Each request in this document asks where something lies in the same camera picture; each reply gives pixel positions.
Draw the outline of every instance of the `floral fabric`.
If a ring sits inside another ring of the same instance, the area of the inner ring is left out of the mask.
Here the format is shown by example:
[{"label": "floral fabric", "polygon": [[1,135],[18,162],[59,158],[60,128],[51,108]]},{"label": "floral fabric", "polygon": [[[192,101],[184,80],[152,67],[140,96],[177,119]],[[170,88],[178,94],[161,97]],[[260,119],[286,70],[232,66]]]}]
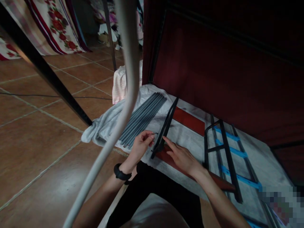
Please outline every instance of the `floral fabric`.
[{"label": "floral fabric", "polygon": [[[70,0],[0,0],[41,55],[87,52]],[[20,58],[0,34],[0,60]]]}]

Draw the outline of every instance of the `person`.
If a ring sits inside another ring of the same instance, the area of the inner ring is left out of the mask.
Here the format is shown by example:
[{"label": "person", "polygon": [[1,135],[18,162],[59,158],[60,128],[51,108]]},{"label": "person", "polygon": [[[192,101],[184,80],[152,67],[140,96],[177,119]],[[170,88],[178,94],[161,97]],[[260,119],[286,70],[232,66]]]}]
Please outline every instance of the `person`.
[{"label": "person", "polygon": [[[167,153],[175,164],[192,176],[205,191],[215,216],[223,227],[250,227],[235,206],[216,185],[208,171],[188,149],[163,137],[172,149]],[[128,158],[116,173],[131,174],[128,188],[111,214],[109,227],[204,227],[200,199],[163,173],[141,162],[148,146],[154,144],[152,131],[143,131],[134,140]],[[82,206],[74,228],[98,227],[124,180],[111,177]]]}]

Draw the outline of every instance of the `ladder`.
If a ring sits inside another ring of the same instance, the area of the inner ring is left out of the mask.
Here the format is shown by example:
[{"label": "ladder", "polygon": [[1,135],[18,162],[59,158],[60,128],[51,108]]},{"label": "ladder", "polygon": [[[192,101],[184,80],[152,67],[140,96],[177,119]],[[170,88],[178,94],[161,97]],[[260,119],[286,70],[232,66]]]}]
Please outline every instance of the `ladder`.
[{"label": "ladder", "polygon": [[[212,131],[213,131],[213,136],[214,136],[214,141],[215,141],[216,146],[213,147],[213,148],[208,149],[207,131],[210,130],[210,129],[212,129]],[[254,171],[254,169],[253,169],[253,167],[252,167],[252,165],[249,161],[248,155],[247,155],[247,153],[246,153],[246,151],[245,151],[245,149],[242,145],[241,139],[238,136],[238,133],[237,133],[234,125],[232,125],[232,130],[233,131],[231,133],[228,133],[225,130],[225,126],[224,126],[223,121],[221,119],[219,119],[218,121],[214,122],[214,117],[213,117],[213,115],[211,115],[211,125],[208,126],[205,130],[205,137],[204,137],[204,141],[205,141],[205,162],[204,162],[203,165],[207,169],[209,169],[209,153],[213,152],[213,151],[216,151],[216,157],[217,157],[220,177],[223,178],[224,180],[227,180],[226,177],[230,176],[231,182],[236,188],[236,190],[233,192],[236,201],[238,203],[243,202],[241,190],[240,190],[240,187],[239,187],[239,184],[238,184],[239,181],[249,185],[252,188],[255,188],[255,190],[257,192],[257,196],[259,198],[260,205],[261,205],[261,207],[264,211],[264,214],[265,214],[265,217],[267,219],[268,225],[266,225],[262,222],[256,221],[255,219],[249,218],[248,216],[242,214],[244,216],[244,218],[247,220],[247,222],[249,223],[249,225],[252,228],[266,228],[266,227],[279,228],[280,225],[279,225],[272,209],[269,208],[266,203],[261,201],[261,199],[259,197],[259,188],[262,187],[262,185],[259,182],[259,180],[258,180],[258,178],[255,174],[255,171]],[[223,142],[221,142],[217,138],[217,134],[216,134],[217,132],[222,135]],[[237,149],[229,146],[227,138],[230,138],[230,139],[234,140],[235,142],[237,142],[240,150],[237,150]],[[221,149],[225,149],[228,168],[223,165],[223,160],[222,160],[222,156],[221,156],[221,153],[220,153]],[[236,174],[231,153],[233,153],[233,154],[235,154],[235,155],[244,159],[245,164],[246,164],[246,168],[247,168],[248,173],[250,175],[250,179]]]}]

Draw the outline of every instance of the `black pants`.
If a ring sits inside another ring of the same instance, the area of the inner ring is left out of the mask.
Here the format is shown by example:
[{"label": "black pants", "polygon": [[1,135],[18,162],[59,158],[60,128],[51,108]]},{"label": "black pants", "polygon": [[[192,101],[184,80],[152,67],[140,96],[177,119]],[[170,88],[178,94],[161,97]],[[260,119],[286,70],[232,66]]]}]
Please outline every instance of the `black pants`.
[{"label": "black pants", "polygon": [[141,161],[136,170],[137,175],[111,214],[107,228],[117,228],[129,221],[150,193],[162,197],[175,207],[190,228],[203,227],[197,195]]}]

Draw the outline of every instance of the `hand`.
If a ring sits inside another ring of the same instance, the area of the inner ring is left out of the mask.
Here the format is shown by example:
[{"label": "hand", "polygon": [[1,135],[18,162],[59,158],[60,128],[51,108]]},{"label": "hand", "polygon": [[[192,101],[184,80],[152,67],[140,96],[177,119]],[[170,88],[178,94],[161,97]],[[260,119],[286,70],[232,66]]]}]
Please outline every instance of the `hand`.
[{"label": "hand", "polygon": [[197,170],[204,169],[187,148],[171,142],[170,139],[165,136],[163,136],[163,139],[172,149],[172,151],[167,151],[167,154],[169,154],[173,158],[175,164],[187,174],[194,176]]},{"label": "hand", "polygon": [[154,144],[154,135],[153,131],[145,130],[135,137],[132,151],[127,158],[127,160],[121,164],[119,170],[125,174],[131,173],[136,164],[143,157],[145,152],[148,149],[148,146],[152,146]]}]

